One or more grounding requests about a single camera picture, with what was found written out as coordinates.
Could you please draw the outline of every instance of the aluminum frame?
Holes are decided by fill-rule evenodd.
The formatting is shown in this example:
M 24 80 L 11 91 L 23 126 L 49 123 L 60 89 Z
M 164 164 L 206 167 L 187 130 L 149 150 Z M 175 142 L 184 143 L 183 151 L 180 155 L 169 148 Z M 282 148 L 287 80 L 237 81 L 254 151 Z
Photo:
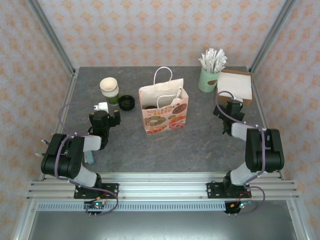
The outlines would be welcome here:
M 116 202 L 109 202 L 104 209 L 90 209 L 91 212 L 108 211 Z M 84 212 L 85 204 L 80 201 L 40 201 L 38 212 Z M 225 211 L 224 201 L 119 201 L 115 212 L 212 212 Z
M 103 183 L 119 183 L 118 197 L 121 201 L 230 201 L 238 198 L 208 199 L 206 183 L 212 180 L 222 182 L 226 173 L 101 173 Z M 278 172 L 264 174 L 253 180 L 251 186 L 264 189 L 265 199 L 292 200 L 299 198 L 297 186 L 293 180 L 281 180 Z M 45 176 L 43 181 L 31 183 L 27 201 L 80 201 L 73 199 L 75 186 Z M 262 200 L 263 194 L 252 189 L 254 200 Z
M 280 31 L 281 27 L 286 22 L 289 14 L 291 13 L 292 8 L 294 7 L 297 0 L 286 0 L 284 3 L 277 19 L 275 20 L 274 24 L 272 25 L 269 33 L 267 34 L 257 56 L 255 57 L 252 66 L 250 67 L 250 72 L 254 73 L 258 67 L 260 66 L 262 60 L 267 55 L 268 51 L 270 50 L 274 40 L 278 32 Z
M 45 33 L 47 34 L 48 38 L 50 39 L 51 43 L 53 44 L 54 48 L 56 49 L 56 52 L 60 56 L 63 65 L 65 68 L 70 72 L 71 75 L 73 75 L 75 69 L 65 52 L 62 44 L 60 43 L 54 29 L 52 28 L 51 24 L 48 21 L 48 18 L 46 17 L 42 7 L 40 6 L 38 0 L 27 0 L 30 7 L 32 8 L 34 14 L 39 19 L 40 24 L 42 25 Z
M 258 95 L 257 87 L 255 82 L 252 83 L 252 89 L 255 94 L 255 99 L 257 102 L 257 106 L 261 115 L 262 123 L 265 128 L 268 128 L 268 122 L 265 117 L 262 104 Z M 279 175 L 281 180 L 285 180 L 286 176 L 285 174 L 280 170 Z M 286 201 L 286 205 L 288 206 L 290 217 L 292 219 L 292 224 L 294 231 L 296 233 L 296 237 L 298 240 L 312 240 L 316 239 L 316 237 L 313 235 L 313 232 L 309 228 L 309 225 L 307 224 L 307 217 L 306 217 L 306 210 L 305 206 L 301 201 L 293 201 L 292 199 L 289 199 Z
M 15 231 L 14 240 L 28 240 L 38 208 L 37 201 L 27 202 Z

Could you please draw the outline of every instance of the green holder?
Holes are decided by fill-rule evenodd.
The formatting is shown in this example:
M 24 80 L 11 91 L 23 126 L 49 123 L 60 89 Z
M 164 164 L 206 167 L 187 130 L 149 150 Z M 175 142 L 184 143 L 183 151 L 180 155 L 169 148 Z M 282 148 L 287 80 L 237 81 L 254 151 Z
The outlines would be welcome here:
M 205 93 L 210 93 L 213 90 L 215 90 L 219 75 L 220 75 L 220 72 L 208 73 L 202 67 L 199 83 L 198 83 L 199 89 Z

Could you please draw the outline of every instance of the white plastic clip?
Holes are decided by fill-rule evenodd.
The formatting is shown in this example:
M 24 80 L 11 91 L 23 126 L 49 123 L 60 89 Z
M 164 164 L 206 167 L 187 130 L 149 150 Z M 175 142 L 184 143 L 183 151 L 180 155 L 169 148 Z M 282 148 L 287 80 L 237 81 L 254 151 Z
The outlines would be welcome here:
M 103 110 L 106 111 L 107 113 L 109 113 L 109 109 L 108 109 L 108 103 L 107 102 L 99 102 L 98 105 L 94 105 L 94 110 L 98 111 L 98 110 Z

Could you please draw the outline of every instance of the cardboard box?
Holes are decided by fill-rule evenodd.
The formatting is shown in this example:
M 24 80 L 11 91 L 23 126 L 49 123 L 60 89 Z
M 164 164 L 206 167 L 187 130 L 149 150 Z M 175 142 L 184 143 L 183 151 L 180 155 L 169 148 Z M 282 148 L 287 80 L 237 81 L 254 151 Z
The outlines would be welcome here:
M 254 82 L 254 76 L 251 72 L 247 72 L 247 71 L 237 71 L 237 70 L 231 70 L 231 69 L 223 69 L 222 70 L 223 73 L 229 73 L 229 74 L 241 74 L 241 75 L 247 75 L 247 76 L 251 76 L 251 91 L 252 91 L 252 99 L 243 99 L 243 105 L 244 106 L 250 106 L 252 105 L 255 101 L 255 93 L 252 89 L 252 83 Z M 215 94 L 218 94 L 218 86 L 215 88 Z M 227 103 L 227 100 L 230 97 L 228 96 L 219 96 L 218 97 L 218 102 L 219 103 Z

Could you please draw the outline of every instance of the orange floral wallpaper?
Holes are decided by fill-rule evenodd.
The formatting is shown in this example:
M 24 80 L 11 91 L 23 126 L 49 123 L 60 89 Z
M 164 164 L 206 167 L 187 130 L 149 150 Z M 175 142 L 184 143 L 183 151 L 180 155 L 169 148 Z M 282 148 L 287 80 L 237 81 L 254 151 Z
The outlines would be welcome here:
M 285 0 L 39 0 L 75 68 L 197 66 L 209 47 L 250 67 Z
M 70 75 L 26 0 L 0 1 L 0 239 L 11 240 Z
M 269 126 L 278 128 L 284 173 L 305 194 L 320 236 L 320 4 L 299 0 L 255 74 Z

